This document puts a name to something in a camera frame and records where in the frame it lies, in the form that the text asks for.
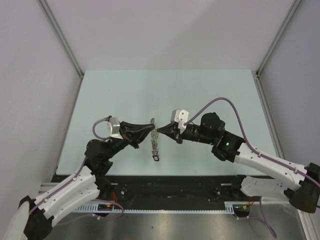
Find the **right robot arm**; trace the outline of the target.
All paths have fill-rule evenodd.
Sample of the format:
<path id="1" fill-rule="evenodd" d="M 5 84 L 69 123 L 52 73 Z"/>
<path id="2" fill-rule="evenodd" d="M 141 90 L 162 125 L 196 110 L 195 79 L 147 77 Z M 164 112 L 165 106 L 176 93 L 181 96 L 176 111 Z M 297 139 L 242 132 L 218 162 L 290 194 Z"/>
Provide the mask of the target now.
<path id="1" fill-rule="evenodd" d="M 265 153 L 227 131 L 225 125 L 214 112 L 204 114 L 199 125 L 185 124 L 183 117 L 172 116 L 170 123 L 157 132 L 178 144 L 186 140 L 211 145 L 211 152 L 219 160 L 253 168 L 269 177 L 259 180 L 241 175 L 230 188 L 235 200 L 242 201 L 247 196 L 274 198 L 288 201 L 305 213 L 316 212 L 320 199 L 319 165 L 303 165 Z"/>

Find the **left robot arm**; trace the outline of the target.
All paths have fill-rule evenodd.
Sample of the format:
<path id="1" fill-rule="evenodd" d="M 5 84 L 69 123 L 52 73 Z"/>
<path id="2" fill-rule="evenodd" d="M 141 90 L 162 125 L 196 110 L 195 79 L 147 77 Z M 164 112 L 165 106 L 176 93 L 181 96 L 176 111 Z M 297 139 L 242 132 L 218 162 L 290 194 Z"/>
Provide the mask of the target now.
<path id="1" fill-rule="evenodd" d="M 96 136 L 87 143 L 84 160 L 74 173 L 47 192 L 34 198 L 26 196 L 20 201 L 20 205 L 29 206 L 20 227 L 23 238 L 43 240 L 76 208 L 90 201 L 107 199 L 111 183 L 106 173 L 113 165 L 111 158 L 127 146 L 138 149 L 155 129 L 152 123 L 132 124 L 111 116 L 97 121 L 101 122 L 107 123 L 109 136 Z"/>

